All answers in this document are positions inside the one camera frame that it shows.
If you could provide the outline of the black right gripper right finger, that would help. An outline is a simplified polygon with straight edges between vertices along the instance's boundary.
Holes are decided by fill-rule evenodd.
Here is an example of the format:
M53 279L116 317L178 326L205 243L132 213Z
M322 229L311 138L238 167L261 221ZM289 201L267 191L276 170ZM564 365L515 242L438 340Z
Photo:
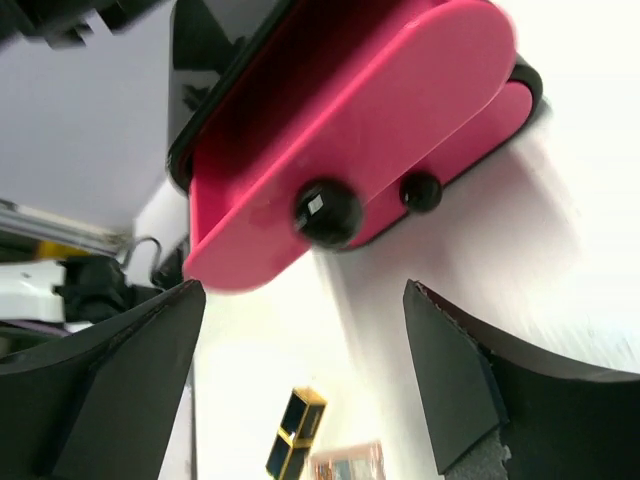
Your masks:
M408 281L403 308L447 479L635 479L639 377L535 346Z

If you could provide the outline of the black gold lipstick tube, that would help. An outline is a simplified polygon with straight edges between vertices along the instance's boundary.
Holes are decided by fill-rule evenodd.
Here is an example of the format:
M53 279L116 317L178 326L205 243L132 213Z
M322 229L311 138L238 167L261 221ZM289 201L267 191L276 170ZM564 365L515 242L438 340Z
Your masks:
M311 387L292 390L265 466L271 479L301 478L326 406Z

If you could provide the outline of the pink black makeup drawer organizer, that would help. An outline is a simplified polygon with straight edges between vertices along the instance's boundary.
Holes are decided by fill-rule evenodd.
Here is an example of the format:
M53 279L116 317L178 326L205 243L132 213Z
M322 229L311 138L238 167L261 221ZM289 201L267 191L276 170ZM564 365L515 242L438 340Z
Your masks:
M543 94L490 1L179 1L170 32L184 271L221 291L433 211Z

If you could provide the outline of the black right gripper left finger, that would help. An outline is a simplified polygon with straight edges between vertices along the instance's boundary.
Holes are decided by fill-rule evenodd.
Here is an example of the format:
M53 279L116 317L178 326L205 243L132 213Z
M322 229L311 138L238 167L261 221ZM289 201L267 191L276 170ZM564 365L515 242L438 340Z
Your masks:
M2 358L2 478L158 478L205 303L186 281Z

